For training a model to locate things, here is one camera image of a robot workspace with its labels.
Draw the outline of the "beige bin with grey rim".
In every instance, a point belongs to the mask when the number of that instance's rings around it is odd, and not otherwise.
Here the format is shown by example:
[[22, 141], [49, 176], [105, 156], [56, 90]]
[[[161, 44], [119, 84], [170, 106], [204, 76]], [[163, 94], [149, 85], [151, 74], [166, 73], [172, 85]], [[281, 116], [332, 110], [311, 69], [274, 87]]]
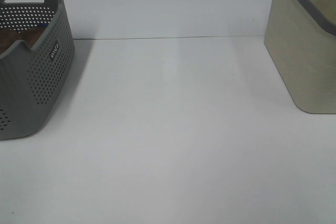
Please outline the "beige bin with grey rim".
[[272, 0], [264, 44], [299, 109], [335, 113], [335, 0]]

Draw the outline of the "blue grey cloth in basket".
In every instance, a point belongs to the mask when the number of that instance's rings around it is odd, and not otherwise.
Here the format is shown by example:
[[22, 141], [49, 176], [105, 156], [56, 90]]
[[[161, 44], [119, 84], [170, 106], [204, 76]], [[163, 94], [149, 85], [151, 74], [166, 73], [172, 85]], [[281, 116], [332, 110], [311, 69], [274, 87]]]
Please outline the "blue grey cloth in basket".
[[38, 28], [47, 28], [48, 24], [42, 23], [42, 24], [38, 24], [36, 27], [38, 27]]

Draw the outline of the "brown towel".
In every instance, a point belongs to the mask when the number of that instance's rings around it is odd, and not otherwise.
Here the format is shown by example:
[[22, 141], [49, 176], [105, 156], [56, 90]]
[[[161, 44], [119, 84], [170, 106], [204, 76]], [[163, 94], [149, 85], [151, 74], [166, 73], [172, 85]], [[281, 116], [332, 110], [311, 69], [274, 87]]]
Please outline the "brown towel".
[[4, 53], [14, 42], [18, 40], [24, 40], [31, 48], [44, 31], [44, 27], [34, 27], [21, 33], [10, 29], [1, 29], [1, 53]]

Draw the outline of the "grey perforated plastic basket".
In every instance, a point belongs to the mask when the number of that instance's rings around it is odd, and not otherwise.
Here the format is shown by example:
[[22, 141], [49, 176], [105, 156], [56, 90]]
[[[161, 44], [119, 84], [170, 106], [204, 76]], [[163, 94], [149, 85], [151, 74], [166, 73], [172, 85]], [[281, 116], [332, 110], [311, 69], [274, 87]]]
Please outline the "grey perforated plastic basket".
[[1, 2], [1, 29], [19, 33], [48, 24], [30, 48], [24, 40], [1, 53], [1, 140], [36, 133], [64, 86], [75, 46], [64, 0]]

